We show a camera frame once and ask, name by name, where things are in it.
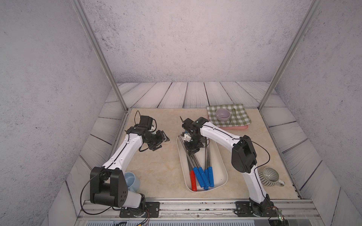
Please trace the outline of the red handled hoe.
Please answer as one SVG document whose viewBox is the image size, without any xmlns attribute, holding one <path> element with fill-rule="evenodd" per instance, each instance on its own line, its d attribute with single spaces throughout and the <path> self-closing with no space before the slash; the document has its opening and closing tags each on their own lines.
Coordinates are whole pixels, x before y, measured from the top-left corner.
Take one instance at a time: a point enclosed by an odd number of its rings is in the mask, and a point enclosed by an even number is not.
<svg viewBox="0 0 362 226">
<path fill-rule="evenodd" d="M 182 144 L 182 147 L 184 148 L 184 151 L 185 151 L 186 157 L 187 157 L 188 168 L 189 168 L 189 177 L 190 177 L 190 181 L 191 181 L 191 190 L 193 192 L 197 192 L 198 190 L 197 190 L 196 176 L 195 176 L 195 173 L 193 171 L 190 156 L 189 156 L 188 151 L 187 151 L 187 149 L 186 149 L 186 147 L 184 145 L 184 141 L 183 141 L 182 137 L 179 136 L 179 139 L 180 139 L 180 142 Z"/>
</svg>

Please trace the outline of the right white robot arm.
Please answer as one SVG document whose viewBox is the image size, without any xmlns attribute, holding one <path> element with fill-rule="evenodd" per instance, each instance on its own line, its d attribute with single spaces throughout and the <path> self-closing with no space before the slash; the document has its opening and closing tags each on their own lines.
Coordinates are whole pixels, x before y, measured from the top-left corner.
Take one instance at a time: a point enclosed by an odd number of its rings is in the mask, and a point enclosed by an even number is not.
<svg viewBox="0 0 362 226">
<path fill-rule="evenodd" d="M 189 150 L 199 151 L 203 147 L 203 138 L 208 138 L 231 152 L 232 166 L 243 175 L 254 215 L 263 216 L 268 208 L 273 206 L 258 175 L 257 154 L 253 146 L 254 142 L 250 137 L 247 135 L 239 137 L 226 132 L 203 117 L 195 121 L 189 118 L 185 119 L 182 128 L 190 135 L 190 141 L 186 145 Z"/>
</svg>

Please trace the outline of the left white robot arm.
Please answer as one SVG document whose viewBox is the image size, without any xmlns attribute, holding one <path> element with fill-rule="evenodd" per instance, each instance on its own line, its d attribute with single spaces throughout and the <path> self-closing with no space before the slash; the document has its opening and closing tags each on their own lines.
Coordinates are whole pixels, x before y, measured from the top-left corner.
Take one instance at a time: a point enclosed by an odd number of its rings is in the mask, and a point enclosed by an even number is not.
<svg viewBox="0 0 362 226">
<path fill-rule="evenodd" d="M 147 128 L 131 127 L 126 131 L 125 140 L 114 155 L 101 167 L 94 167 L 90 173 L 90 202 L 109 207 L 145 211 L 145 196 L 130 191 L 126 184 L 125 172 L 133 156 L 143 144 L 155 151 L 169 138 L 164 131 L 151 132 Z"/>
</svg>

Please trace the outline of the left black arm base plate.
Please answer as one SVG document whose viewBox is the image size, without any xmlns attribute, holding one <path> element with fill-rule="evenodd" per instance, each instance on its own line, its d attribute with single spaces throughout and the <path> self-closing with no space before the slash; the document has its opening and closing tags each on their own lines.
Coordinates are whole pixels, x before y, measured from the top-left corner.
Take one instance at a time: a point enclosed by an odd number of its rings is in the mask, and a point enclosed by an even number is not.
<svg viewBox="0 0 362 226">
<path fill-rule="evenodd" d="M 120 218 L 158 218 L 160 211 L 160 202 L 141 202 L 138 208 L 122 207 Z"/>
</svg>

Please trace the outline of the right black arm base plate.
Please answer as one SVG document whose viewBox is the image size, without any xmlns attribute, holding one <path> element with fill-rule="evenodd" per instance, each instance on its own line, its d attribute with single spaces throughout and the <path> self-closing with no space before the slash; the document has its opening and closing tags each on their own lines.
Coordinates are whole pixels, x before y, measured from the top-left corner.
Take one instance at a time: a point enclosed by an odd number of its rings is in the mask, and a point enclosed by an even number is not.
<svg viewBox="0 0 362 226">
<path fill-rule="evenodd" d="M 235 202 L 234 213 L 238 217 L 278 217 L 279 212 L 272 202 L 264 201 L 257 203 L 254 201 Z"/>
</svg>

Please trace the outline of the white rectangular storage tray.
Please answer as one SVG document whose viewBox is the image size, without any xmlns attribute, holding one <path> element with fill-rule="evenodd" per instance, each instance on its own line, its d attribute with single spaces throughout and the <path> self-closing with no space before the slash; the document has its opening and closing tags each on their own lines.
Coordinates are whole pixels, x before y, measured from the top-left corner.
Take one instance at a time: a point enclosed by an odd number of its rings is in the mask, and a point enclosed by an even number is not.
<svg viewBox="0 0 362 226">
<path fill-rule="evenodd" d="M 176 138 L 176 144 L 179 152 L 180 162 L 181 162 L 181 168 L 183 171 L 184 181 L 187 189 L 191 192 L 191 181 L 189 177 L 189 168 L 188 168 L 188 162 L 186 153 L 184 151 L 184 148 L 182 147 L 182 144 L 179 140 L 179 138 Z M 207 145 L 210 144 L 210 151 L 211 151 L 211 165 L 213 168 L 213 175 L 214 175 L 214 187 L 209 187 L 208 190 L 205 190 L 204 188 L 201 188 L 198 181 L 197 183 L 197 192 L 193 193 L 205 193 L 209 192 L 211 190 L 215 190 L 217 188 L 220 188 L 224 186 L 228 181 L 228 173 L 226 170 L 226 167 L 223 163 L 219 148 L 216 144 L 216 142 L 212 140 L 207 141 Z M 195 156 L 197 157 L 202 169 L 205 168 L 205 148 L 201 148 L 197 153 L 195 153 Z"/>
</svg>

